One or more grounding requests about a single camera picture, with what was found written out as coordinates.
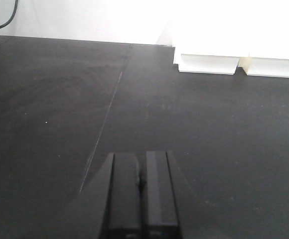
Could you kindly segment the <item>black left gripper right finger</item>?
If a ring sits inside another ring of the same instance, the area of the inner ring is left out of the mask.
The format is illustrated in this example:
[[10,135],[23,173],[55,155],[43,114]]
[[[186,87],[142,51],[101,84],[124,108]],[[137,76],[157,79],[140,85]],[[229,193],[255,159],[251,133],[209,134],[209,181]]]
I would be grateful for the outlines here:
[[182,238],[167,153],[147,151],[141,177],[144,238]]

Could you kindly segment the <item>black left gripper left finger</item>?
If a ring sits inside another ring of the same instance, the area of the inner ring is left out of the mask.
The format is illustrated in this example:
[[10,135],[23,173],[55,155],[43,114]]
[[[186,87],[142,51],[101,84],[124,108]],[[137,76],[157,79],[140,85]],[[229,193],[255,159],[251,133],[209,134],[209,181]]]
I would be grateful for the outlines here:
[[134,153],[109,153],[109,192],[101,239],[140,239],[141,193],[137,157]]

